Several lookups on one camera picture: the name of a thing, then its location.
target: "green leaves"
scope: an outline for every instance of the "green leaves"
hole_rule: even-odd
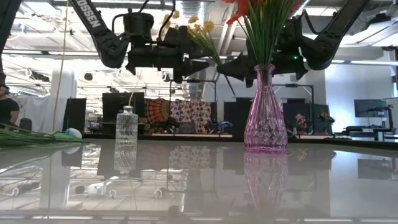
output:
[[[274,46],[296,0],[247,1],[249,14],[243,16],[246,30],[243,29],[257,64],[271,63]]]

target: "black shirt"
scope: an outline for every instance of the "black shirt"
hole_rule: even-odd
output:
[[[10,124],[11,112],[19,111],[18,103],[7,98],[0,100],[0,123]]]

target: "reflective table surface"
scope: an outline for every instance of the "reflective table surface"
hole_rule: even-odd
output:
[[[398,152],[89,141],[0,151],[0,223],[398,223]]]

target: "vase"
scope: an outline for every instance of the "vase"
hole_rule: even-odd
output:
[[[250,223],[273,223],[289,175],[287,155],[246,152],[244,175],[254,204]]]
[[[271,64],[254,67],[257,90],[244,130],[244,145],[248,152],[283,154],[287,150],[284,117],[272,89],[274,69]]]

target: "white curtain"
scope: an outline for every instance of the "white curtain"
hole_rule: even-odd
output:
[[[53,133],[52,126],[55,110],[55,97],[46,96],[41,98],[38,96],[13,96],[12,99],[19,105],[17,125],[19,125],[19,121],[22,118],[29,118],[32,120],[32,131]],[[58,99],[54,131],[62,130],[67,101],[67,98]]]

